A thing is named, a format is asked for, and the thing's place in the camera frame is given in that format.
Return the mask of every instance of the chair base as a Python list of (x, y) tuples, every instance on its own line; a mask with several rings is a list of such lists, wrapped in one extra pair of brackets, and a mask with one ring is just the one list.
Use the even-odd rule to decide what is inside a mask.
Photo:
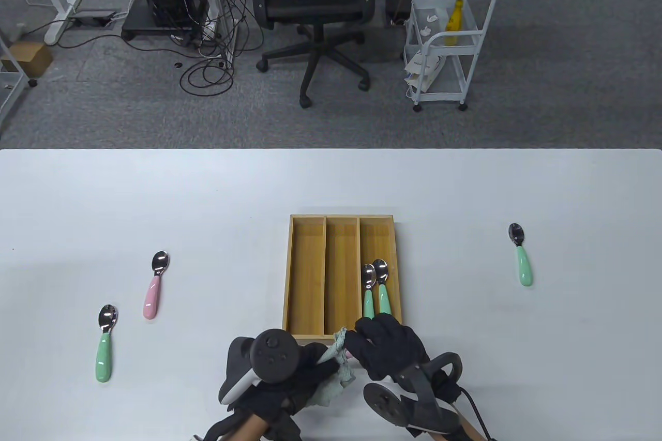
[(263, 53), (262, 60), (256, 65), (258, 70), (260, 72), (267, 72), (267, 70), (269, 70), (268, 60), (308, 53), (308, 67), (306, 68), (306, 73), (301, 82), (301, 89), (298, 97), (298, 103), (301, 105), (301, 108), (308, 108), (312, 105), (312, 101), (310, 101), (310, 98), (308, 98), (307, 95), (308, 85), (310, 84), (312, 75), (317, 67), (317, 62), (319, 62), (322, 55), (328, 56), (331, 60), (359, 75), (361, 77), (359, 89), (361, 89), (361, 91), (368, 91), (370, 89), (370, 75), (368, 74), (368, 71), (352, 59), (345, 56), (345, 54), (336, 50), (336, 47), (339, 44), (349, 41), (354, 41), (357, 44), (364, 44), (364, 42), (366, 42), (364, 34), (362, 32), (351, 32), (324, 37), (323, 25), (314, 25), (312, 29), (312, 32), (310, 32), (310, 30), (303, 25), (296, 26), (296, 32), (300, 35), (306, 36), (308, 41)]

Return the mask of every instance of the yellow bottle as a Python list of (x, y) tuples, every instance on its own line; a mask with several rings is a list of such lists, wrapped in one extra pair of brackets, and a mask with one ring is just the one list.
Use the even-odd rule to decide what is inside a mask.
[[(462, 6), (464, 5), (463, 0), (456, 1), (456, 7), (453, 11), (453, 15), (448, 20), (446, 25), (447, 31), (461, 31), (462, 30)], [(457, 44), (457, 36), (447, 36), (445, 38), (446, 46), (454, 47)]]

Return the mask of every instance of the gloved hand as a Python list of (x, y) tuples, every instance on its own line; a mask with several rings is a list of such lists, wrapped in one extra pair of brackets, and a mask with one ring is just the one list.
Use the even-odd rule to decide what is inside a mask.
[(228, 407), (228, 410), (234, 411), (232, 415), (210, 427), (204, 439), (196, 436), (196, 440), (217, 441), (221, 436), (239, 429), (251, 415), (257, 415), (269, 424), (265, 438), (300, 441), (298, 426), (290, 417), (306, 406), (317, 386), (338, 372), (339, 367), (335, 360), (317, 365), (326, 351), (323, 344), (311, 343), (300, 346), (300, 349), (296, 372), (287, 381), (278, 384), (260, 382), (257, 386), (251, 386)]
[[(387, 313), (357, 320), (355, 330), (345, 336), (345, 347), (373, 381), (381, 381), (387, 375), (395, 380), (398, 373), (410, 365), (430, 361), (414, 330)], [(461, 394), (459, 386), (449, 381), (443, 370), (435, 373), (431, 383), (435, 396), (447, 403), (453, 403)]]
[(326, 351), (321, 343), (300, 347), (301, 354), (296, 372), (278, 384), (260, 382), (251, 386), (228, 410), (247, 410), (268, 424), (275, 424), (281, 415), (295, 415), (313, 395), (317, 386), (338, 372), (338, 361), (329, 360), (317, 365)]

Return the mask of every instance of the green-handled spoon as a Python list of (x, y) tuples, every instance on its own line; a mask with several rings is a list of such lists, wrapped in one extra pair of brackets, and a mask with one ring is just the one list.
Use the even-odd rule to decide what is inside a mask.
[(99, 327), (101, 327), (101, 341), (97, 349), (97, 364), (95, 373), (97, 381), (108, 382), (113, 373), (113, 350), (111, 349), (111, 330), (117, 322), (117, 309), (106, 305), (99, 312)]
[(510, 227), (508, 228), (508, 235), (517, 247), (520, 283), (522, 283), (523, 286), (530, 286), (534, 282), (534, 276), (531, 271), (531, 264), (529, 264), (529, 257), (526, 255), (526, 250), (522, 246), (522, 243), (524, 242), (524, 230), (520, 224), (510, 224)]
[(361, 267), (361, 282), (366, 290), (366, 294), (364, 294), (364, 316), (374, 318), (372, 289), (377, 283), (377, 274), (374, 272), (373, 264), (365, 264)]
[(386, 280), (388, 279), (388, 265), (381, 258), (373, 262), (374, 270), (377, 271), (377, 282), (379, 283), (379, 312), (393, 315), (390, 311), (390, 301), (388, 301), (388, 291), (386, 290)]

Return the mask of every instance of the gray carpet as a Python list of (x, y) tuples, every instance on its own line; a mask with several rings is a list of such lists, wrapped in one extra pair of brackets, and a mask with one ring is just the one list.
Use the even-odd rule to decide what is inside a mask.
[[(361, 55), (371, 91), (358, 91), (355, 75), (324, 61), (309, 110), (298, 106), (302, 60), (274, 62), (260, 74), (260, 54), (243, 54), (231, 91), (196, 98), (177, 84), (182, 69), (173, 65), (182, 59), (175, 54), (140, 53), (119, 39), (56, 48), (39, 86), (6, 121), (0, 146), (660, 148), (662, 0), (498, 0), (466, 113), (449, 103), (412, 112), (395, 56), (403, 34), (383, 29), (381, 15), (367, 26)], [(5, 29), (50, 18), (22, 0), (0, 0)], [(67, 32), (62, 42), (97, 34)], [(296, 38), (293, 27), (278, 27), (265, 32), (264, 49)], [(137, 46), (175, 47), (162, 39)]]

